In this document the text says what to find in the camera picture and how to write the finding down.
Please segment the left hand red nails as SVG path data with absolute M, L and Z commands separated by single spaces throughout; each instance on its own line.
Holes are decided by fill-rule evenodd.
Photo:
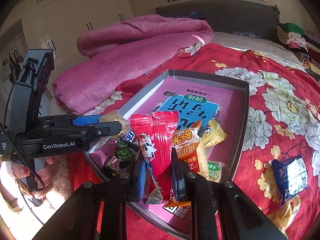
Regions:
M 50 165 L 53 165 L 54 163 L 54 157 L 46 158 L 45 167 L 37 172 L 45 186 L 48 186 L 50 183 Z M 16 184 L 16 179 L 27 178 L 30 175 L 32 175 L 32 173 L 29 168 L 16 161 L 4 161 L 1 164 L 1 185 L 4 187 L 5 193 L 8 193 L 14 198 L 17 198 L 20 194 Z

